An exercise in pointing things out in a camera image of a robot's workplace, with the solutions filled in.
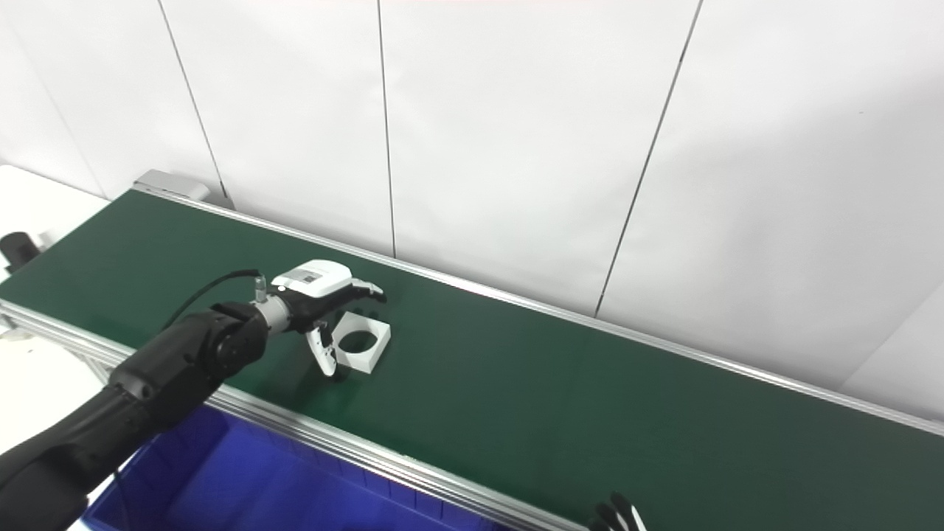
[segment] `blue plastic bin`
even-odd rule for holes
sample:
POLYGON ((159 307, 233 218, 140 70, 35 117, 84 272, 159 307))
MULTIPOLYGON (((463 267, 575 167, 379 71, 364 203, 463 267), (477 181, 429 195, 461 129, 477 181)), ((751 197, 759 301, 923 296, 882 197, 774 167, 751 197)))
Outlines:
MULTIPOLYGON (((507 528, 203 407, 122 472, 130 531, 504 531, 507 528)), ((128 531, 114 484, 82 520, 128 531)))

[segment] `black cable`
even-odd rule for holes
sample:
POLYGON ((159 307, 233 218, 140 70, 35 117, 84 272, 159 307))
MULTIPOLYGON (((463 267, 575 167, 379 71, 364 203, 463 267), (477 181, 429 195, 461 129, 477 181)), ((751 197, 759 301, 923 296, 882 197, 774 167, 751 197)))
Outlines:
POLYGON ((231 273, 227 273, 226 275, 223 275, 222 277, 216 279, 215 281, 201 287, 200 289, 196 291, 196 293, 191 295, 189 299, 185 300, 183 304, 181 304, 180 307, 177 308, 177 310, 174 312, 171 318, 167 319, 167 322, 164 323, 164 326, 160 327, 160 330, 163 332, 167 330, 168 328, 170 328, 170 326, 174 324, 174 321, 176 321, 177 318, 180 317, 181 314, 186 312, 187 308, 189 308, 190 305, 193 304, 195 300, 199 299, 201 296, 203 296, 203 294, 213 289, 214 286, 220 283, 223 283, 225 281, 228 281, 229 279, 236 279, 239 277, 260 277, 260 276, 262 276, 262 274, 259 272, 258 269, 240 269, 239 271, 233 271, 231 273))

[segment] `white robotic hand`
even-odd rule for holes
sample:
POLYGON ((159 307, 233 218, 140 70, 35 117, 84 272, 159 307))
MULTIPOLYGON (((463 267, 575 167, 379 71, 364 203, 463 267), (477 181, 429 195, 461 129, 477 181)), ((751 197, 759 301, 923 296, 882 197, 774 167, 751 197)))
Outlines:
POLYGON ((294 330, 304 334, 326 376, 334 375, 338 361, 328 324, 321 319, 352 300, 387 300, 375 284, 353 278, 346 265, 328 260, 299 265, 278 275, 272 286, 265 297, 257 295, 255 302, 266 316, 269 333, 294 330))
POLYGON ((596 520, 588 526, 590 531, 646 531, 636 508, 619 492, 610 494, 610 503, 597 504, 596 520))

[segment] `black robotic arm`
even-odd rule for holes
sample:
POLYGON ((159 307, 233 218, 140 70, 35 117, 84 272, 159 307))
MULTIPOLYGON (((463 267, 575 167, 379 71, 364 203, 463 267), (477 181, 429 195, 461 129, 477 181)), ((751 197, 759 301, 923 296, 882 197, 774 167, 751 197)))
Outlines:
POLYGON ((268 335, 309 332, 356 299, 386 301, 375 285, 351 281, 320 298, 280 288, 253 303, 216 304, 162 331, 76 411, 0 455, 0 529, 68 528, 85 510, 88 493, 142 444, 260 359, 268 335))

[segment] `panel seam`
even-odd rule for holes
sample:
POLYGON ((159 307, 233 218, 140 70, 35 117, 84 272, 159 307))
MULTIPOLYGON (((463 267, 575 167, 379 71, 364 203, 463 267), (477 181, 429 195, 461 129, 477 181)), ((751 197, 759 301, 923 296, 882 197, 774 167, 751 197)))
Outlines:
POLYGON ((699 0, 698 5, 695 7, 695 15, 692 17, 692 23, 688 28, 688 34, 685 36, 685 43, 682 46, 682 53, 679 56, 678 64, 675 66, 675 74, 672 75, 672 82, 668 86, 666 102, 662 106, 662 113, 659 114, 659 121, 656 122, 655 132, 652 134, 652 142, 649 144, 649 151, 646 153, 646 160, 643 162, 642 170, 639 172, 639 180, 636 182, 636 189, 632 193, 630 208, 626 212, 626 219, 623 221, 623 228, 619 233, 619 238, 616 240, 616 249, 613 252, 613 260, 610 262, 610 268, 606 272, 606 279, 603 281, 603 288, 600 290, 597 308, 594 310, 593 317, 597 317, 599 315, 600 306, 602 306, 603 298, 606 296, 606 288, 610 285, 610 278, 613 276, 616 258, 619 256, 619 250, 623 246, 623 239, 626 237, 626 229, 630 225, 630 217, 632 217, 632 211, 636 206, 636 200, 639 198, 639 190, 642 189, 643 178, 646 176, 646 170, 649 169, 649 160, 652 158, 652 151, 655 148, 655 143, 659 139, 659 131, 662 130, 663 121, 666 119, 668 104, 672 99, 672 93, 675 91, 675 83, 679 80, 679 73, 682 70, 682 62, 685 60, 685 54, 688 51, 688 45, 692 41, 692 34, 695 32, 695 24, 698 22, 699 13, 701 13, 701 4, 703 2, 704 0, 699 0))
POLYGON ((387 115, 387 72, 383 59, 383 17, 377 0, 377 34, 380 49, 380 89, 383 94, 383 138, 387 147, 387 193, 390 196, 390 247, 396 258, 396 224, 394 222, 394 174, 390 165, 390 118, 387 115))
POLYGON ((941 288, 941 286, 944 286, 944 281, 941 281, 941 282, 937 283, 937 285, 935 285, 934 289, 931 290, 931 292, 927 295, 927 297, 925 297, 924 299, 922 299, 921 302, 919 302, 919 303, 915 306, 914 310, 912 310, 911 312, 909 312, 908 315, 905 316, 904 319, 902 319, 902 322, 900 322, 898 326, 896 326, 895 328, 892 329, 891 333, 888 334, 888 335, 885 337, 885 339, 884 339, 881 343, 879 343, 879 346, 878 346, 878 347, 875 347, 875 350, 873 350, 868 356, 866 356, 865 359, 863 359, 862 362, 859 364, 859 366, 856 367, 855 370, 852 371, 852 374, 850 374, 848 378, 846 378, 845 380, 843 380, 842 384, 840 384, 839 387, 837 387, 836 389, 837 389, 837 390, 838 390, 838 389, 842 389, 842 388, 844 388, 849 382, 851 382, 851 381, 852 381, 852 378, 854 378, 855 375, 858 374, 858 373, 866 366, 866 364, 868 363, 868 360, 870 360, 870 359, 872 359, 873 357, 875 357, 875 354, 877 354, 878 351, 880 351, 880 350, 882 349, 882 347, 884 347, 885 344, 888 343, 888 341, 891 341, 891 338, 894 337, 895 334, 897 334, 898 331, 901 330, 902 327, 904 327, 905 323, 907 323, 909 320, 911 320, 911 318, 914 317, 915 314, 916 314, 921 308, 923 308, 925 304, 928 303, 928 300, 930 300, 931 297, 933 297, 933 296, 935 295, 935 293, 937 293, 937 291, 941 288))
POLYGON ((207 135, 207 128, 203 125, 203 116, 200 115, 200 109, 196 106, 194 90, 190 86, 190 79, 187 77, 187 71, 183 67, 183 59, 180 57, 180 50, 177 49, 177 39, 174 38, 174 31, 171 30, 171 23, 167 19, 167 11, 164 10, 164 3, 162 0, 158 0, 158 7, 160 8, 160 16, 164 19, 164 26, 167 28, 167 36, 171 40, 171 46, 174 47, 174 56, 177 58, 177 65, 180 67, 180 73, 183 75, 183 82, 187 86, 187 95, 190 97, 191 105, 194 106, 194 114, 196 114, 197 124, 200 125, 200 133, 203 134, 203 142, 206 144, 207 151, 210 153, 213 171, 216 172, 216 179, 220 183, 220 191, 223 192, 223 197, 230 198, 227 194, 227 187, 223 183, 223 174, 220 173, 220 166, 216 163, 216 156, 213 154, 213 147, 210 145, 210 137, 207 135))

